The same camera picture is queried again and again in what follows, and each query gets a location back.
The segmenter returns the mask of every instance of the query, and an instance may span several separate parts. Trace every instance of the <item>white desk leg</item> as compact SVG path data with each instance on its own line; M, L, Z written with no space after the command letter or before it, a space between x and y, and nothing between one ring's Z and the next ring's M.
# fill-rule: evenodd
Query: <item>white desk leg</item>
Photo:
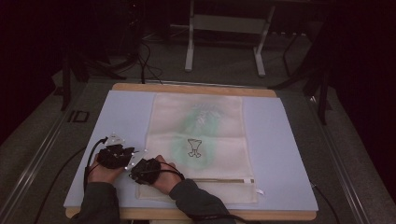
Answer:
M260 43L257 47L253 48L254 59L256 60L257 72L259 77L265 76L264 65L262 63L262 46L264 45L265 37L268 35L268 29L270 28L271 19L274 15L275 7L271 7L267 20L262 28L262 34L260 38Z
M189 46L187 47L186 72L192 71L192 59L194 57L194 0L190 0L190 26L189 26Z

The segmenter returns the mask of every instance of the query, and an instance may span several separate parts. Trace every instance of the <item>forearm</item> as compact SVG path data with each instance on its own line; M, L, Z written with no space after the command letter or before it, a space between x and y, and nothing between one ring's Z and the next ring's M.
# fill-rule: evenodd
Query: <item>forearm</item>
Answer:
M120 223L116 189L108 183L89 183L81 210L70 219L70 223Z
M177 208L189 215L225 215L229 214L224 203L216 196L199 189L190 179L179 182L169 196L176 200ZM233 219L215 219L200 221L199 224L235 223Z

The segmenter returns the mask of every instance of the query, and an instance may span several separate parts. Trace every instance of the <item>hand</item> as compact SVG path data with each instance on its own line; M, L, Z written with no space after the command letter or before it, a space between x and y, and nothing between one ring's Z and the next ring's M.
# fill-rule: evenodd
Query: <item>hand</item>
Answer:
M155 158L156 161L159 162L164 162L166 163L165 159L163 156L159 155ZM175 167L174 163L168 163L169 165L161 163L161 169L162 170L173 170L171 166ZM173 187L181 181L180 176L170 173L170 172L160 172L160 175L158 176L158 179L155 181L155 183L152 185L152 187L158 189L160 192L168 195L169 192L173 189Z
M113 184L117 177L122 173L123 168L107 169L98 163L98 154L95 156L95 161L90 166L90 174L88 175L88 183L91 182L106 182Z

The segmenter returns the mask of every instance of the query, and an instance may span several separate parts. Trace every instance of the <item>white bag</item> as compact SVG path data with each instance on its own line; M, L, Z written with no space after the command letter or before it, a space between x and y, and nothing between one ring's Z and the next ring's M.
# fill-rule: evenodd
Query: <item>white bag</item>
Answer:
M146 148L146 159L163 155L186 178L224 203L257 202L242 97L157 93ZM148 186L139 186L137 196L168 198Z

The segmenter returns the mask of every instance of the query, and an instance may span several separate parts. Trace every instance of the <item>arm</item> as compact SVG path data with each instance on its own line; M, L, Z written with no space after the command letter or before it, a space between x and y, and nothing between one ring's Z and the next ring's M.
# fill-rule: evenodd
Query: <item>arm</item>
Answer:
M159 162L165 162L162 156L156 158ZM162 170L171 170L173 163L162 164ZM169 195L176 201L176 206L187 215L228 215L230 214L224 203L216 196L199 189L191 179L181 180L178 175L163 172L153 187L164 194ZM231 224L233 219L214 219L198 221L199 224Z
M70 219L70 223L120 223L119 200L113 183L122 173L122 168L107 169L95 158L90 170L81 210Z

